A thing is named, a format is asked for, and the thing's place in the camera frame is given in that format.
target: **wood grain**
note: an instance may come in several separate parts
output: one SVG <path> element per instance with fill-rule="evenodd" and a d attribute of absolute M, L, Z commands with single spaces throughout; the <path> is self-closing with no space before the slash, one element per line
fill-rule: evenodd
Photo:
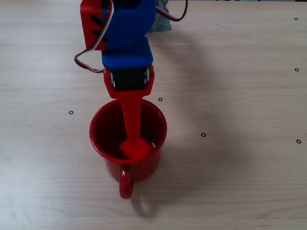
<path fill-rule="evenodd" d="M 111 99 L 101 75 L 73 62 L 79 4 L 0 2 L 1 230 L 307 228 L 306 4 L 191 2 L 172 32 L 148 35 L 147 100 L 168 136 L 132 200 L 89 141 Z M 83 59 L 101 66 L 99 52 Z"/>

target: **mug handle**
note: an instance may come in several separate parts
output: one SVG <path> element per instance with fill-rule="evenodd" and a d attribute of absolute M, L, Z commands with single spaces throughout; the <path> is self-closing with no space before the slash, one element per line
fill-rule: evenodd
<path fill-rule="evenodd" d="M 127 165 L 120 166 L 119 194 L 123 199 L 132 197 L 133 182 L 130 167 Z"/>

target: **gray cloth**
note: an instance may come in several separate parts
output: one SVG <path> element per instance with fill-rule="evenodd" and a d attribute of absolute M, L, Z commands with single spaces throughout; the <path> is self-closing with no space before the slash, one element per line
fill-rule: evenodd
<path fill-rule="evenodd" d="M 168 12 L 168 9 L 166 8 L 167 3 L 168 0 L 158 0 L 158 7 Z M 153 26 L 150 29 L 150 32 L 162 32 L 162 31 L 171 31 L 171 30 L 172 26 L 169 19 L 157 13 L 154 19 Z"/>

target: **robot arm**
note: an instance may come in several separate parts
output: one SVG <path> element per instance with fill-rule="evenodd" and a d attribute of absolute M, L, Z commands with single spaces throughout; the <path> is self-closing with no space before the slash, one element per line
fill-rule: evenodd
<path fill-rule="evenodd" d="M 101 50 L 107 69 L 151 65 L 153 57 L 144 35 L 153 25 L 156 12 L 178 22 L 185 17 L 188 8 L 186 0 L 182 17 L 176 18 L 157 7 L 155 1 L 83 0 L 81 19 L 86 49 L 75 56 L 75 62 L 84 69 L 102 73 L 103 69 L 93 69 L 78 59 L 91 50 Z"/>

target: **red and white wire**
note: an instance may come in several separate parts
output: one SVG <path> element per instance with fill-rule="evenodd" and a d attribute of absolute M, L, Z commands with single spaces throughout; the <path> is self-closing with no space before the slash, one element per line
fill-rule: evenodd
<path fill-rule="evenodd" d="M 183 12 L 183 15 L 180 18 L 171 15 L 169 12 L 166 12 L 165 10 L 162 10 L 161 8 L 159 8 L 157 6 L 156 6 L 156 11 L 157 11 L 157 13 L 159 13 L 160 15 L 168 18 L 171 21 L 179 22 L 186 16 L 186 13 L 187 13 L 187 10 L 188 10 L 188 4 L 189 4 L 189 0 L 186 0 L 186 6 L 185 6 L 185 9 L 184 9 L 184 12 Z"/>
<path fill-rule="evenodd" d="M 78 66 L 80 66 L 80 67 L 82 67 L 84 69 L 88 69 L 89 71 L 94 72 L 94 73 L 102 73 L 103 69 L 93 69 L 92 67 L 90 67 L 89 65 L 85 64 L 84 62 L 81 62 L 78 59 L 78 57 L 81 56 L 82 54 L 86 53 L 86 52 L 95 50 L 97 48 L 97 46 L 99 45 L 99 43 L 101 42 L 103 36 L 106 33 L 107 28 L 109 27 L 109 24 L 111 22 L 113 14 L 114 14 L 114 5 L 113 5 L 113 1 L 112 0 L 109 0 L 109 5 L 110 5 L 110 8 L 108 10 L 107 19 L 106 19 L 106 22 L 105 22 L 104 26 L 101 27 L 99 35 L 96 37 L 94 42 L 87 49 L 85 49 L 81 53 L 77 54 L 75 56 L 75 58 L 74 58 L 74 60 L 75 60 L 75 62 L 77 63 Z"/>

